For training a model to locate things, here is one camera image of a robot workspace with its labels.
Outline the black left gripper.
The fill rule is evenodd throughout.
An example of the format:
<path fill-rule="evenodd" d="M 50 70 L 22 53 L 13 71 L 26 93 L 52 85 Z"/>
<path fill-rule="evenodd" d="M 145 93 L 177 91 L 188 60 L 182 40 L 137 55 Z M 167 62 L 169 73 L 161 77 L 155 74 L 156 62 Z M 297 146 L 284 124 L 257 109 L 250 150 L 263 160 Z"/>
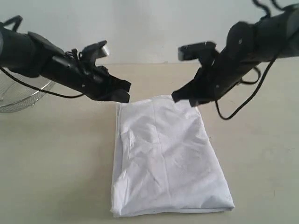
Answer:
<path fill-rule="evenodd" d="M 128 103 L 131 83 L 113 77 L 113 84 L 108 78 L 94 78 L 93 73 L 80 70 L 71 58 L 54 56 L 49 61 L 49 79 L 63 86 L 76 90 L 95 101 Z"/>

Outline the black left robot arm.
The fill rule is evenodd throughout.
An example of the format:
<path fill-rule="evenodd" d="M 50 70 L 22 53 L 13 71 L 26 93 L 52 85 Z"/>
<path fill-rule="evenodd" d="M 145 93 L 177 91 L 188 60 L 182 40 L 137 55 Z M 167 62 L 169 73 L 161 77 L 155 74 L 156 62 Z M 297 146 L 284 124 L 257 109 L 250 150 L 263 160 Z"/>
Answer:
<path fill-rule="evenodd" d="M 129 102 L 131 83 L 95 64 L 108 56 L 106 40 L 65 52 L 37 33 L 19 33 L 21 22 L 17 15 L 0 24 L 0 69 L 8 77 L 15 79 L 10 72 L 42 76 L 95 101 Z"/>

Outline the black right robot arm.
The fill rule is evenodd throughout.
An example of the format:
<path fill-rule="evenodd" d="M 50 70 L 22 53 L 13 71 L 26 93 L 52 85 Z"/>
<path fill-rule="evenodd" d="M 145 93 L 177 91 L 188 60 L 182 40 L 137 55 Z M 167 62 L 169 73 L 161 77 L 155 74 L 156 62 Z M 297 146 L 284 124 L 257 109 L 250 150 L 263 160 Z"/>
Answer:
<path fill-rule="evenodd" d="M 178 48 L 180 61 L 199 60 L 195 77 L 172 93 L 174 102 L 188 100 L 191 106 L 219 100 L 241 78 L 263 62 L 299 55 L 299 6 L 286 6 L 283 13 L 262 18 L 255 24 L 240 21 L 227 35 L 218 52 L 214 42 L 199 42 Z"/>

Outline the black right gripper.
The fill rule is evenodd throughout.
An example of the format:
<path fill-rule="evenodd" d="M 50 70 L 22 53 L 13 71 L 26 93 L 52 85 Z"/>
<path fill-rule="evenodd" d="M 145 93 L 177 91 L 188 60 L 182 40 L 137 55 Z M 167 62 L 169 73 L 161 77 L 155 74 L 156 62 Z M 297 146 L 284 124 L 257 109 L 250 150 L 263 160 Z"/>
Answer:
<path fill-rule="evenodd" d="M 192 81 L 174 91 L 174 103 L 188 100 L 191 107 L 221 99 L 236 85 L 236 69 L 223 65 L 201 67 Z"/>

